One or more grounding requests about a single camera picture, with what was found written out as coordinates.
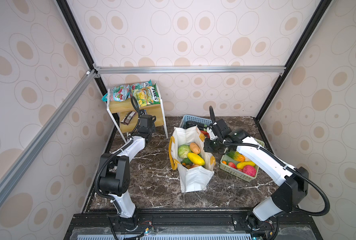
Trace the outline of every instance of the wallpaper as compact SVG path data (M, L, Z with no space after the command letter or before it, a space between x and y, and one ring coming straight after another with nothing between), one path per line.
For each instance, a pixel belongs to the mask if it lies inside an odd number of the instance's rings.
M356 240L356 1L336 1L261 121L277 156L328 195L325 240ZM303 209L323 208L309 188Z
M0 0L0 179L86 72L49 0ZM0 208L0 239L63 239L112 122L90 83Z
M284 65L319 0L68 0L98 66Z
M0 240L61 240L80 213L113 122L90 83L0 208Z
M54 3L0 1L0 179L86 73Z
M279 73L103 74L107 86L158 84L166 116L257 116Z

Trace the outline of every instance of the marble countertop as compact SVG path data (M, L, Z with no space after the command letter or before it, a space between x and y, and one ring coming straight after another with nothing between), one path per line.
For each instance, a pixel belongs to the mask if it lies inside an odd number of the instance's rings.
M253 137L262 140L252 118L222 118L232 130L242 127ZM181 119L181 117L166 117L169 137L174 127L179 126ZM121 137L115 136L111 151L117 150L122 145ZM166 139L163 127L157 127L151 143L131 161L129 193L137 208L253 207L277 189L277 185L261 169L258 171L257 178L251 182L221 170L219 161L222 155L214 153L216 158L214 176L207 189L181 193L179 173L178 170L171 169L168 146L169 139ZM109 200L97 195L92 197L90 209L113 208L115 207Z

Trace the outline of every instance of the table shelf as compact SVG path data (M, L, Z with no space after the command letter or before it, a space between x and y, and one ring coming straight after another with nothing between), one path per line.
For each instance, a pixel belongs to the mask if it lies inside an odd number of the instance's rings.
M160 94L161 92L159 91L158 85L155 84L155 86L156 86L156 91ZM110 117L113 120L116 128L118 129L123 141L126 142L126 138L123 136L123 132L128 133L134 129L134 127L136 126L136 123L138 121L138 116L137 116L138 113L135 114L135 116L131 119L131 121L128 125L121 123L118 126L112 113L118 113L119 119L122 121L128 112L135 111L135 110L134 110L134 107L132 106L131 99L127 99L122 102L110 101L110 89L109 88L108 88L107 92L108 92L108 94L107 94L107 111L108 111L108 113L110 113ZM161 104L146 105L146 106L140 107L140 109L145 109L148 115L156 116L156 121L154 122L155 126L156 127L164 126L164 132L166 134L166 138L168 138L166 119L164 116L164 109L163 109L163 100L161 97L159 97L159 99L161 101Z

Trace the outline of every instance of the cabbage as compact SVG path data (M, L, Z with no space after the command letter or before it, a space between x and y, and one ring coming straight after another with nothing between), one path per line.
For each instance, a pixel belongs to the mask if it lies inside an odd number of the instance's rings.
M187 153L191 152L189 145L181 145L178 148L178 156L182 159L187 158Z

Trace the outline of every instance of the white shopping bag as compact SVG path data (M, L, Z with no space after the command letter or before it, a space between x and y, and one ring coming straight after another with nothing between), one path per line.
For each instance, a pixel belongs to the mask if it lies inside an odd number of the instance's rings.
M181 192L193 192L204 190L214 175L215 157L203 150L205 136L195 126L187 129L174 127L174 132L170 138L169 157L171 168L178 168L181 182ZM181 159L178 156L178 147L184 144L196 143L201 149L201 156L205 161L204 166L187 169L181 165Z

